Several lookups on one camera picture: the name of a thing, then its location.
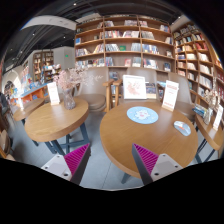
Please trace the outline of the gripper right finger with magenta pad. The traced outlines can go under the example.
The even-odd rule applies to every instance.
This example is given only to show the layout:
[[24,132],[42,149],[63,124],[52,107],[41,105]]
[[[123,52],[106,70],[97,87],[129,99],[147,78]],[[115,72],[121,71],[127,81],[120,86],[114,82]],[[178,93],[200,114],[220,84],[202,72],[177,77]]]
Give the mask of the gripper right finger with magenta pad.
[[182,169],[168,154],[156,154],[138,144],[132,144],[132,155],[144,185]]

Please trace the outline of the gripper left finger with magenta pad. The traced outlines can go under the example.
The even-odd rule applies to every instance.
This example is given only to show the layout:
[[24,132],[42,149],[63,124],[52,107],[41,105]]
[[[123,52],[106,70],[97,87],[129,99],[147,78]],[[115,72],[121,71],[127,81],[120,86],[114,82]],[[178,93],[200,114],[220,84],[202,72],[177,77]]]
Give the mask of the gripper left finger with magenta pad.
[[42,169],[79,185],[90,154],[90,144],[85,144],[65,156],[55,155]]

